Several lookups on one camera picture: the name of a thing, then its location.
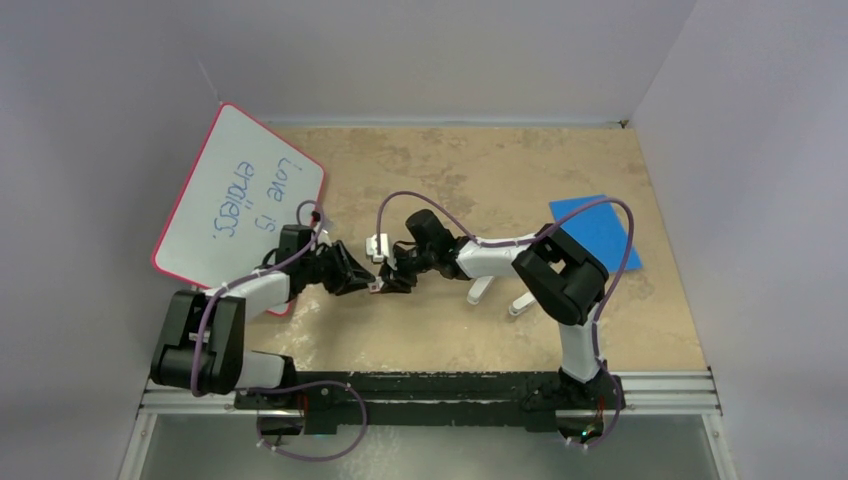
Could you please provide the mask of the white stapler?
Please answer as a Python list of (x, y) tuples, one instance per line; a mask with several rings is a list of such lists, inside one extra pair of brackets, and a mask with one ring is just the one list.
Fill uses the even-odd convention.
[(485, 276), (474, 279), (467, 293), (467, 302), (471, 305), (477, 305), (485, 296), (493, 281), (493, 276)]

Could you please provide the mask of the red white staple box sleeve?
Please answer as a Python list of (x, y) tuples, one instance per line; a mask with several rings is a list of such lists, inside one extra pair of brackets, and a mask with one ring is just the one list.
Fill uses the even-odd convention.
[(369, 284), (370, 293), (380, 293), (383, 290), (385, 282), (382, 279), (377, 279)]

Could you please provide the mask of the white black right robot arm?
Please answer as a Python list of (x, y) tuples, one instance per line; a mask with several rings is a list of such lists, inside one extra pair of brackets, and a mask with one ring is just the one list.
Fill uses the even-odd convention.
[(564, 399), (576, 407), (624, 401), (620, 381), (601, 352), (598, 326), (620, 277), (573, 236), (555, 224), (507, 239), (456, 236), (429, 209), (412, 214), (406, 228), (409, 242), (391, 242), (382, 231), (366, 239), (366, 255), (380, 267), (372, 292), (409, 293), (419, 275), (436, 271), (449, 280), (471, 282), (467, 300), (475, 304), (494, 279), (518, 278), (526, 300), (513, 302), (511, 313), (538, 305), (557, 324)]

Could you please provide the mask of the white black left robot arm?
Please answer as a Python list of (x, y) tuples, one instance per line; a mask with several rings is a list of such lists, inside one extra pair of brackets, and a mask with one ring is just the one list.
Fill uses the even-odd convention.
[(150, 367), (155, 384), (195, 396), (259, 390), (275, 409), (295, 402), (298, 382), (285, 373), (292, 359), (248, 350), (248, 322), (293, 301), (311, 285), (341, 296), (367, 288), (375, 277), (343, 242), (330, 242), (310, 226), (284, 226), (271, 253), (273, 264), (236, 281), (172, 296)]

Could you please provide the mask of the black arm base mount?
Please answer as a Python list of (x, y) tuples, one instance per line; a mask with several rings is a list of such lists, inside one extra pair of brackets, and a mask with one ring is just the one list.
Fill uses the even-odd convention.
[(297, 372), (284, 393), (239, 393), (238, 410), (291, 410), (305, 416), (308, 434), (334, 434), (342, 425), (519, 427), (593, 437), (622, 403), (592, 404), (566, 391), (559, 371)]

